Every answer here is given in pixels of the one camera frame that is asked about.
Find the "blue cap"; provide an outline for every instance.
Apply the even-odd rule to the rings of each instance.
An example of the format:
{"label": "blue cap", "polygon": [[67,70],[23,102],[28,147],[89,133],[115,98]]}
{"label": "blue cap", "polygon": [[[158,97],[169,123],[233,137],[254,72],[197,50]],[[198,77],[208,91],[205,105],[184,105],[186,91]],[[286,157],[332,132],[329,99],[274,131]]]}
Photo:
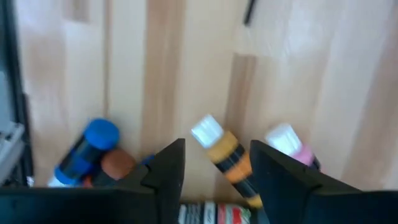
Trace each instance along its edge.
{"label": "blue cap", "polygon": [[84,131],[90,145],[100,150],[110,150],[119,141],[119,129],[110,121],[97,118],[92,120]]}

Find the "white cap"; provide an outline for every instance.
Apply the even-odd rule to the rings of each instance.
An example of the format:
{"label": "white cap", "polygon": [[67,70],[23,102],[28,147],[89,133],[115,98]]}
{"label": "white cap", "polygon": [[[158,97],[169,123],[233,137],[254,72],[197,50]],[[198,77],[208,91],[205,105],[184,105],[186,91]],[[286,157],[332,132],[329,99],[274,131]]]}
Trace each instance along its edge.
{"label": "white cap", "polygon": [[289,124],[280,124],[265,137],[267,143],[288,156],[300,152],[302,143]]}
{"label": "white cap", "polygon": [[192,128],[191,133],[205,149],[208,149],[223,137],[224,130],[214,117],[208,114]]}

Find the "wooden surface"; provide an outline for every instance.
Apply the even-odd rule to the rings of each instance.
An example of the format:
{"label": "wooden surface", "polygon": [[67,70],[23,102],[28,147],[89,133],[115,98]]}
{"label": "wooden surface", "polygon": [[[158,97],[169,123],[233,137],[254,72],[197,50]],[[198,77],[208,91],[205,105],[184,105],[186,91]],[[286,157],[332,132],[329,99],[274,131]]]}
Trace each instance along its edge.
{"label": "wooden surface", "polygon": [[187,139],[183,196],[239,200],[190,128],[211,113],[244,146],[292,124],[326,174],[396,189],[394,0],[16,0],[37,185],[90,118],[140,159]]}

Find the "small bottle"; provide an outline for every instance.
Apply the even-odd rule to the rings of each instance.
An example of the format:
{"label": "small bottle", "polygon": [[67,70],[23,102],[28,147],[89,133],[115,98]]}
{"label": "small bottle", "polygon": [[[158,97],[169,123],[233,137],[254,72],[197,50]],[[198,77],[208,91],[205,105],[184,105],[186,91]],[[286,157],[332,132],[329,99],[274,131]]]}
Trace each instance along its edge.
{"label": "small bottle", "polygon": [[302,144],[291,125],[285,123],[278,125],[265,136],[265,140],[268,145],[285,155],[312,169],[320,170],[318,159],[309,146]]}
{"label": "small bottle", "polygon": [[109,187],[116,184],[136,166],[136,160],[126,151],[115,149],[101,160],[101,167],[85,178],[84,187]]}
{"label": "small bottle", "polygon": [[102,118],[92,120],[69,153],[55,168],[49,187],[80,185],[87,173],[99,164],[105,153],[119,141],[119,129]]}
{"label": "small bottle", "polygon": [[230,131],[224,131],[211,116],[205,116],[192,129],[192,135],[206,149],[207,156],[254,208],[262,202],[254,187],[249,153]]}

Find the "gray object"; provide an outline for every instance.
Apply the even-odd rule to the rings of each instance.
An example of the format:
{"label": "gray object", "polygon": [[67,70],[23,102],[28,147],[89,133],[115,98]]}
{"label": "gray object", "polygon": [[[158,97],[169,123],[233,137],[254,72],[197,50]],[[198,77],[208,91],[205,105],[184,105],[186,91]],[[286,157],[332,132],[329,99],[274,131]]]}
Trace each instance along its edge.
{"label": "gray object", "polygon": [[6,74],[0,72],[0,133],[5,132],[13,120],[9,95],[9,85]]}
{"label": "gray object", "polygon": [[21,158],[24,131],[23,125],[9,122],[7,129],[0,134],[0,185],[6,181]]}

